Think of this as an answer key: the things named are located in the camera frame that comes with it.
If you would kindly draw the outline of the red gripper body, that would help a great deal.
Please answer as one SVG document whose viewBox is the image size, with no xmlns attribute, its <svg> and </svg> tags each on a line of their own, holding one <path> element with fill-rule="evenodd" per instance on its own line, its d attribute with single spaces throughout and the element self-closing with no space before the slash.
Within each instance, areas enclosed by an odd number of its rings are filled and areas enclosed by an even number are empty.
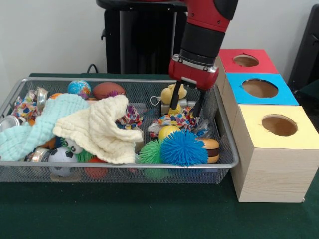
<svg viewBox="0 0 319 239">
<path fill-rule="evenodd" d="M 171 78 L 202 90 L 212 88 L 218 74 L 218 67 L 194 64 L 182 59 L 178 54 L 173 55 L 169 64 Z"/>
</svg>

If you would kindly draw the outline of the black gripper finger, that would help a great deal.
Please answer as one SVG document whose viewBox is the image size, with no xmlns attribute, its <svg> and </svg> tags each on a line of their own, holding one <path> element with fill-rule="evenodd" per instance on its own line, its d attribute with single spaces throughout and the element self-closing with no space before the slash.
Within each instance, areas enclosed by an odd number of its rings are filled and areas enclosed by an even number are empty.
<svg viewBox="0 0 319 239">
<path fill-rule="evenodd" d="M 177 107 L 177 104 L 178 104 L 178 100 L 179 100 L 179 89 L 181 87 L 181 81 L 177 81 L 176 84 L 175 84 L 175 87 L 174 87 L 174 90 L 173 90 L 173 93 L 172 93 L 172 99 L 171 99 L 171 102 L 170 102 L 170 108 L 172 110 L 175 110 L 176 107 Z"/>
<path fill-rule="evenodd" d="M 203 106 L 204 100 L 205 100 L 205 96 L 206 96 L 206 90 L 202 90 L 200 89 L 200 96 L 198 101 L 196 102 L 195 106 L 194 106 L 194 110 L 193 110 L 193 116 L 194 117 L 199 117 L 200 115 L 200 111 L 201 108 Z"/>
</svg>

